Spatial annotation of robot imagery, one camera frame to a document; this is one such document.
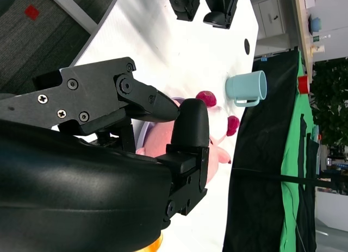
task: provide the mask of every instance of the red sticker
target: red sticker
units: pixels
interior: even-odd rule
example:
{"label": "red sticker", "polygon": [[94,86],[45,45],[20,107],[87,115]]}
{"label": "red sticker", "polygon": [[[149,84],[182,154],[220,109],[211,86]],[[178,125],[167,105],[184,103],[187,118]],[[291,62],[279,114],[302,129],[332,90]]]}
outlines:
{"label": "red sticker", "polygon": [[39,11],[33,5],[27,7],[24,13],[32,20],[35,20],[39,15]]}

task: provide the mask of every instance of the gray carpet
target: gray carpet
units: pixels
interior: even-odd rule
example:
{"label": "gray carpet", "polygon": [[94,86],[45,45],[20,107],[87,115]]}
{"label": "gray carpet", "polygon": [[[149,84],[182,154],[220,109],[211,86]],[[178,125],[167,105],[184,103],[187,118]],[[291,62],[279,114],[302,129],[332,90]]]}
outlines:
{"label": "gray carpet", "polygon": [[[96,23],[112,0],[74,0]],[[24,14],[33,5],[35,21]],[[16,0],[0,16],[0,92],[35,90],[31,78],[69,66],[90,34],[53,0]]]}

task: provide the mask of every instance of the white tabletop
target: white tabletop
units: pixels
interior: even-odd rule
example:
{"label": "white tabletop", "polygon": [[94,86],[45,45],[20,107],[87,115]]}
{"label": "white tabletop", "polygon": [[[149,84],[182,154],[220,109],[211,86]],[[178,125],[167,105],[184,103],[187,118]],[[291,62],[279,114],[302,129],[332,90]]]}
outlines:
{"label": "white tabletop", "polygon": [[[228,115],[241,118],[225,96],[225,81],[249,73],[258,33],[250,0],[238,0],[231,28],[213,28],[202,22],[209,12],[205,0],[193,22],[176,20],[169,0],[117,0],[100,29],[73,64],[129,56],[135,61],[134,78],[153,85],[170,97],[195,97],[211,91]],[[244,49],[248,39],[250,54]],[[133,121],[135,138],[142,122]],[[222,147],[233,159],[237,134]],[[220,164],[207,185],[207,196],[187,216],[175,215],[163,231],[159,251],[221,251],[226,228],[228,185],[231,165]]]}

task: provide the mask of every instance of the bottle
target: bottle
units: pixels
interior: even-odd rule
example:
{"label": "bottle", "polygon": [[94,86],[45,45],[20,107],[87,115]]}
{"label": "bottle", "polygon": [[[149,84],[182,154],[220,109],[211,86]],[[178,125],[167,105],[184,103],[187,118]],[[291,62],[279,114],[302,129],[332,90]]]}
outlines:
{"label": "bottle", "polygon": [[331,38],[331,35],[326,35],[326,36],[314,36],[314,37],[313,37],[313,42],[319,42],[320,40],[329,39],[329,38]]}

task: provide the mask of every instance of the black cloth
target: black cloth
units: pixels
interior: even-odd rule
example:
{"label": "black cloth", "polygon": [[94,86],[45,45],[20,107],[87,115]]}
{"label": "black cloth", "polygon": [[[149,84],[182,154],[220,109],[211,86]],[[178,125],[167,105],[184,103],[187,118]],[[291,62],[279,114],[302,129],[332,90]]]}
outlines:
{"label": "black cloth", "polygon": [[[307,134],[306,178],[316,177],[316,154],[319,144],[310,139]],[[296,251],[315,252],[315,187],[299,184],[299,210],[297,211]]]}
{"label": "black cloth", "polygon": [[[286,52],[256,61],[266,74],[268,94],[241,120],[233,168],[281,173],[296,96],[299,53]],[[223,251],[279,251],[284,221],[281,183],[231,174]]]}

